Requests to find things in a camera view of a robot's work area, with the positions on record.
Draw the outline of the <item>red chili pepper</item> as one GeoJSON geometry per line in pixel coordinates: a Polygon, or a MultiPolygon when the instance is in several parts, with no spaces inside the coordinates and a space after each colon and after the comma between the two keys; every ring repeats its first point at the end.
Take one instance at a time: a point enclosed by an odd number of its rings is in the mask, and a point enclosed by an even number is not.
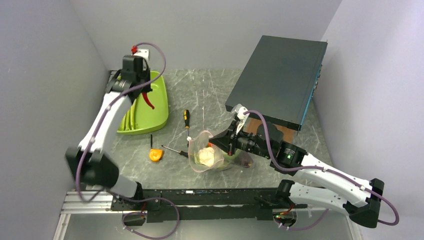
{"type": "Polygon", "coordinates": [[[151,103],[151,101],[148,98],[148,93],[147,92],[143,92],[142,93],[142,98],[144,100],[144,102],[152,109],[155,109],[155,106],[151,103]]]}

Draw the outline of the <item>clear zip top bag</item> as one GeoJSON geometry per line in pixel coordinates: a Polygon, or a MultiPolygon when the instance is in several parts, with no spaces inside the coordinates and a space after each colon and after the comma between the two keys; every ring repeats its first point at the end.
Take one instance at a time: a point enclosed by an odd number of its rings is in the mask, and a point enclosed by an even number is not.
{"type": "Polygon", "coordinates": [[[236,160],[233,164],[224,163],[223,151],[217,146],[209,143],[209,138],[211,138],[212,136],[213,135],[211,132],[204,130],[200,132],[199,135],[196,137],[189,137],[188,162],[191,169],[197,173],[203,173],[206,171],[224,171],[232,167],[241,167],[235,163],[236,160]],[[212,147],[214,149],[214,164],[210,167],[199,164],[197,160],[198,151],[206,147],[212,147]]]}

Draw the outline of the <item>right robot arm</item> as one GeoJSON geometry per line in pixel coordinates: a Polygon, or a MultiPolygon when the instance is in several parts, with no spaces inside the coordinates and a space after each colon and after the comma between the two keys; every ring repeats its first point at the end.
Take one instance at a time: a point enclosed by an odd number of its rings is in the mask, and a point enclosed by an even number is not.
{"type": "Polygon", "coordinates": [[[282,180],[275,194],[280,207],[320,206],[338,211],[354,223],[370,229],[382,222],[379,215],[383,181],[360,179],[329,166],[303,148],[285,141],[283,132],[272,123],[261,124],[256,133],[237,130],[239,125],[234,120],[209,142],[228,155],[241,150],[270,159],[270,166],[277,172],[319,184],[310,187],[293,180],[282,180]]]}

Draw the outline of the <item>dark red onion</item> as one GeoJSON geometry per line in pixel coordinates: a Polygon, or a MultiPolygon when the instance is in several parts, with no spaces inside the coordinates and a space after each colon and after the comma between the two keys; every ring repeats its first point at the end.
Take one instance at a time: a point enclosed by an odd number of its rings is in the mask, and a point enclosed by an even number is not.
{"type": "Polygon", "coordinates": [[[250,168],[252,167],[254,161],[247,152],[241,152],[237,156],[235,163],[243,168],[250,168]]]}

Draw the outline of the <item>white cauliflower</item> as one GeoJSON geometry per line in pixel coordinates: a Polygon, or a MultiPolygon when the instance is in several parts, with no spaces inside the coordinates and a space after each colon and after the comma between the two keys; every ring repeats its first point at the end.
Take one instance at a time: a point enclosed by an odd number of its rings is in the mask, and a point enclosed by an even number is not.
{"type": "Polygon", "coordinates": [[[197,160],[199,164],[211,167],[215,163],[215,150],[212,147],[204,147],[198,151],[197,160]]]}

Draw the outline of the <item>green cabbage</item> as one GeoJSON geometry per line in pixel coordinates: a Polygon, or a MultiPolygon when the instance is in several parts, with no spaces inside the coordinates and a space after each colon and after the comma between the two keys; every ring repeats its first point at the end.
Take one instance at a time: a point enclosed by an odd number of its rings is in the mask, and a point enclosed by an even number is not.
{"type": "Polygon", "coordinates": [[[235,153],[233,153],[232,155],[228,155],[228,153],[227,152],[222,152],[222,154],[223,154],[223,157],[224,157],[224,160],[223,160],[223,162],[225,163],[225,164],[233,164],[234,162],[235,162],[235,160],[236,160],[236,158],[240,155],[240,150],[239,149],[237,149],[236,151],[235,151],[235,153]]]}

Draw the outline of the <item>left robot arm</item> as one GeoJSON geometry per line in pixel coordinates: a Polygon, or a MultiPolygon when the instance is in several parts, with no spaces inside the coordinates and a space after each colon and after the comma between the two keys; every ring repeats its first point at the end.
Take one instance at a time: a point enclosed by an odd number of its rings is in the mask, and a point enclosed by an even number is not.
{"type": "Polygon", "coordinates": [[[144,203],[140,183],[120,174],[107,153],[127,111],[140,94],[150,92],[150,68],[139,55],[125,55],[122,68],[107,83],[101,108],[88,133],[77,146],[65,152],[78,191],[81,184],[98,186],[124,197],[131,210],[144,203]]]}

